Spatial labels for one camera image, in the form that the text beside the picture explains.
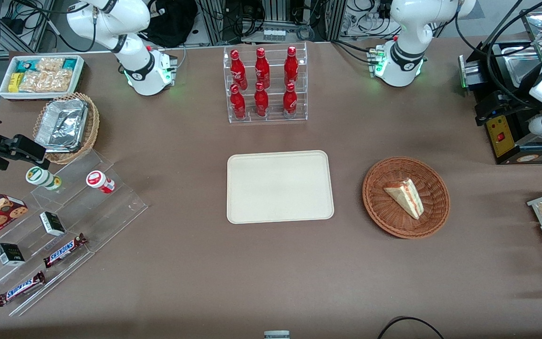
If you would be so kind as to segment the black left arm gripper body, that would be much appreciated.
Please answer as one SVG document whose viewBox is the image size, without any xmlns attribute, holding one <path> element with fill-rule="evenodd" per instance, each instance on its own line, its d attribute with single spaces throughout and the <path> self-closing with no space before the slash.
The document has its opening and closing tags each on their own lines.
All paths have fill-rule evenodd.
<svg viewBox="0 0 542 339">
<path fill-rule="evenodd" d="M 540 71 L 529 71 L 521 80 L 516 88 L 512 83 L 509 83 L 506 88 L 518 99 L 525 102 L 525 105 L 519 103 L 515 99 L 509 100 L 509 107 L 506 110 L 508 113 L 518 113 L 524 110 L 533 110 L 539 112 L 542 110 L 542 103 L 529 94 L 531 88 L 535 85 Z"/>
</svg>

